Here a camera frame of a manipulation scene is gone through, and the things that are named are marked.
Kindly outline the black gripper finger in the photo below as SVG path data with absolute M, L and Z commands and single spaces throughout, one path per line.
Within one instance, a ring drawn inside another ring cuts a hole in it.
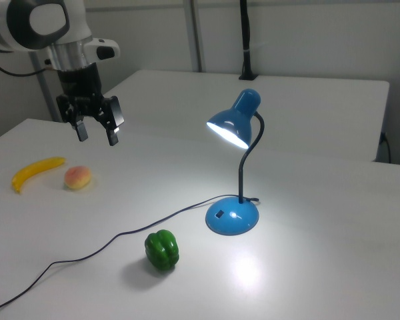
M 74 124 L 73 128 L 74 128 L 80 142 L 83 142 L 88 139 L 88 134 L 87 134 L 87 131 L 85 128 L 85 124 L 82 120 L 77 121 Z
M 118 138 L 118 133 L 119 132 L 119 128 L 118 127 L 110 127 L 108 126 L 106 128 L 106 134 L 107 134 L 107 138 L 108 138 L 108 142 L 110 146 L 114 146 L 119 142 L 119 138 Z

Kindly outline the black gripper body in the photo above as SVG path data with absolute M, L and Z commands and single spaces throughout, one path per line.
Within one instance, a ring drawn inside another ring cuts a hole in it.
M 76 127 L 85 117 L 92 117 L 105 128 L 124 123 L 116 96 L 104 97 L 95 63 L 78 70 L 58 71 L 63 93 L 56 100 L 64 122 Z

